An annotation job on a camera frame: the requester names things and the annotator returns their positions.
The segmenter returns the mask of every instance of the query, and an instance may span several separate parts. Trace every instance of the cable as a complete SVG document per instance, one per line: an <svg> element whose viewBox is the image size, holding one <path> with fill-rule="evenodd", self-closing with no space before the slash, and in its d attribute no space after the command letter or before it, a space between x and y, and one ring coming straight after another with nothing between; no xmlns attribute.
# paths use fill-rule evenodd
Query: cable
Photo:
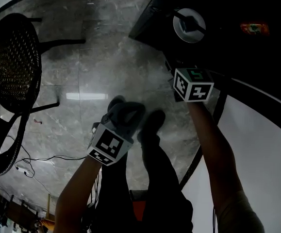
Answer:
<svg viewBox="0 0 281 233"><path fill-rule="evenodd" d="M36 181L38 181L40 184L42 184L35 176L34 176L34 179L36 180Z"/></svg>
<svg viewBox="0 0 281 233"><path fill-rule="evenodd" d="M13 141L15 141L15 139L14 139L12 136L7 135L7 137L9 137L9 138L13 139ZM30 156L30 154L28 153L28 151L23 147L23 145L21 145L21 147L22 147L22 148L24 149L24 151L28 154L28 158L22 158L22 159L16 161L16 162L14 163L14 166L16 167L16 163L21 162L21 161L23 161L23 162L29 164L30 167L31 167L31 169L32 169L32 171L33 171L33 175L32 175L32 176L28 176L26 172L24 172L24 174L25 174L26 177L28 177L28 178L35 178L35 180L38 181L38 182L44 187L44 189L46 189L46 191L50 194L51 197L52 197L51 192L50 192L49 190L47 190L47 188L35 177L35 170L34 170L32 164L31 164L31 162L32 162L32 161L48 161L48 160L53 159L53 158L59 158L59 159L68 160L68 161L78 161L78 160L82 160L82 159L86 158L86 156L85 156L85 157L81 157L81 158L77 158L77 157L70 157L70 156L66 156L66 155L54 155L54 156L52 156L52 157L50 157L50 158L47 158L47 159L46 159L46 158L32 159L31 156Z"/></svg>
<svg viewBox="0 0 281 233"><path fill-rule="evenodd" d="M1 185L0 185L0 190L4 191L9 197L11 197L10 194L5 189L3 189Z"/></svg>
<svg viewBox="0 0 281 233"><path fill-rule="evenodd" d="M96 206L99 198L99 193L98 193L98 185L99 185L99 174L97 175L95 182L94 182L94 191L95 191L95 202L94 205Z"/></svg>

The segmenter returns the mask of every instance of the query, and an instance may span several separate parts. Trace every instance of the chair leg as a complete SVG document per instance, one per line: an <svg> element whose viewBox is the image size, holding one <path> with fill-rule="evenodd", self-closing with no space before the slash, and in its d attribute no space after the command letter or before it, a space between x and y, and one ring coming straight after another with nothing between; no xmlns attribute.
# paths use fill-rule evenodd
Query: chair leg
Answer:
<svg viewBox="0 0 281 233"><path fill-rule="evenodd" d="M31 21L31 22L41 22L42 21L42 18L28 18L29 19L29 21Z"/></svg>
<svg viewBox="0 0 281 233"><path fill-rule="evenodd" d="M53 47L61 46L61 45L72 45L72 44L84 44L86 40L55 40L55 41L48 41L48 42L42 42L39 45L39 51L41 54L44 52L50 50Z"/></svg>
<svg viewBox="0 0 281 233"><path fill-rule="evenodd" d="M47 110L47 109L50 109L50 108L58 107L59 104L60 104L60 103L57 102L57 103L52 103L52 104L48 104L48 105L44 105L44 106L32 108L32 109L30 110L30 114L31 114L31 113L35 113L35 112L38 112L38 111L44 111L44 110Z"/></svg>

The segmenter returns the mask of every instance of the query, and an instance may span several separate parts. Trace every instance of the round white plate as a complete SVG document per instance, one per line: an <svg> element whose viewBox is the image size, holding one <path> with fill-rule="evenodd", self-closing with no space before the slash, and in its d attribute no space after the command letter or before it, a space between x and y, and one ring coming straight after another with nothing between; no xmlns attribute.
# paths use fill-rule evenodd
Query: round white plate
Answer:
<svg viewBox="0 0 281 233"><path fill-rule="evenodd" d="M205 21L204 21L203 17L195 10L184 8L184 9L180 9L177 12L182 14L185 17L193 16L195 18L195 20L198 22L199 26L206 29L206 25L205 25ZM196 43L196 42L199 42L204 37L204 34L198 30L195 30L192 32L187 32L187 33L185 31L183 31L182 26L180 24L180 19L178 17L174 17L173 26L174 26L174 30L175 30L176 34L179 36L179 38L181 40L183 40L185 42Z"/></svg>

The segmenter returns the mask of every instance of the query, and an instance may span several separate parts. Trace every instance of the chair seat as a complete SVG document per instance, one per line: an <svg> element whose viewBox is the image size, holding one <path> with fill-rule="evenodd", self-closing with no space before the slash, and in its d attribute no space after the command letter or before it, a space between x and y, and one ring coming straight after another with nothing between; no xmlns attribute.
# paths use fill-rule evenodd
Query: chair seat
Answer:
<svg viewBox="0 0 281 233"><path fill-rule="evenodd" d="M33 24L21 14L9 14L0 21L0 104L21 113L33 77L41 70L39 40ZM39 93L37 82L34 102Z"/></svg>

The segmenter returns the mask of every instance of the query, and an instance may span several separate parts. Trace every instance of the sleeve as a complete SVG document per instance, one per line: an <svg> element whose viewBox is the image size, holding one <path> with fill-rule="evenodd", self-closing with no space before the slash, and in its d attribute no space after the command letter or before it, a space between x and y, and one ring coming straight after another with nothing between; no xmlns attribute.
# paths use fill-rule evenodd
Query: sleeve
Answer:
<svg viewBox="0 0 281 233"><path fill-rule="evenodd" d="M252 210L244 191L228 199L217 211L219 233L264 233L258 216Z"/></svg>

